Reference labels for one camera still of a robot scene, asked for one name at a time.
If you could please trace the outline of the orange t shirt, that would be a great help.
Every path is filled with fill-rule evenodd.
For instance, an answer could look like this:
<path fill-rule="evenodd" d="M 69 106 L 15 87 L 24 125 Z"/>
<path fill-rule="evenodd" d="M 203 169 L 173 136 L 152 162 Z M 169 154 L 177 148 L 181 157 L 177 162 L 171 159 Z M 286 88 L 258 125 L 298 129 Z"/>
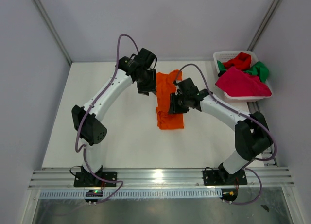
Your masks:
<path fill-rule="evenodd" d="M 169 114 L 170 95 L 176 92 L 176 87 L 173 84 L 175 78 L 178 81 L 182 80 L 182 72 L 173 70 L 169 74 L 158 72 L 156 74 L 156 96 L 157 96 L 157 126 L 161 130 L 183 129 L 184 121 L 183 114 Z"/>

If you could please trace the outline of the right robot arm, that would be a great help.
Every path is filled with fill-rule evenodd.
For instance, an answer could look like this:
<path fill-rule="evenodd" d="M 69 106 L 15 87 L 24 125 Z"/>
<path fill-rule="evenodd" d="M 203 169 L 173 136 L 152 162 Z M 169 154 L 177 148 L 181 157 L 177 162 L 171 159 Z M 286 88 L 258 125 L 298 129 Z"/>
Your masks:
<path fill-rule="evenodd" d="M 273 144 L 265 117 L 260 112 L 251 114 L 223 103 L 208 89 L 199 90 L 191 78 L 173 84 L 177 90 L 170 95 L 169 113 L 185 114 L 191 108 L 196 109 L 234 131 L 235 150 L 216 170 L 221 184 L 232 185 L 242 176 L 243 167 Z"/>

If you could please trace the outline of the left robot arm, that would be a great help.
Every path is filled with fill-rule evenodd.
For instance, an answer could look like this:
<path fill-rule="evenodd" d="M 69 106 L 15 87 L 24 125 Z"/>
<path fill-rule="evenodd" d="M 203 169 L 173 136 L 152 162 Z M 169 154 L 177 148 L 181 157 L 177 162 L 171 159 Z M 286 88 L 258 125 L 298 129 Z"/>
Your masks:
<path fill-rule="evenodd" d="M 156 64 L 155 54 L 145 48 L 130 57 L 118 58 L 112 76 L 102 89 L 83 106 L 72 108 L 76 130 L 75 151 L 82 151 L 84 157 L 80 171 L 74 174 L 76 187 L 97 187 L 101 183 L 107 183 L 110 187 L 116 185 L 116 176 L 106 175 L 99 159 L 98 144 L 107 135 L 102 120 L 113 102 L 132 84 L 137 85 L 138 94 L 159 94 Z"/>

